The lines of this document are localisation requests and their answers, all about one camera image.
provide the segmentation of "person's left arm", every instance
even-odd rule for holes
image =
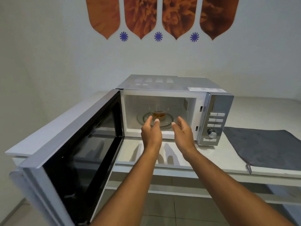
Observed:
[[[155,120],[153,128],[151,128],[151,120],[152,116],[142,127],[143,154],[93,220],[92,226],[140,225],[146,194],[162,144],[159,119]]]

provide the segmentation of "white sticker label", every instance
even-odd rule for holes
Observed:
[[[226,93],[226,91],[224,91],[223,89],[215,89],[215,88],[188,87],[188,89],[190,91]]]

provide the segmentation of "gray towel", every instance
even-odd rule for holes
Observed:
[[[225,127],[224,133],[251,166],[301,171],[301,140],[286,130]]]

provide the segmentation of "forearm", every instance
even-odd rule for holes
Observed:
[[[140,224],[146,194],[159,154],[158,149],[148,148],[93,221],[93,226]]]
[[[292,225],[197,150],[186,158],[231,226]]]

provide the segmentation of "person's right arm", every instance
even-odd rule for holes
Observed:
[[[175,143],[195,173],[203,182],[227,222],[231,226],[292,226],[286,218],[256,194],[247,190],[197,151],[191,128],[178,117],[178,125],[172,123]]]

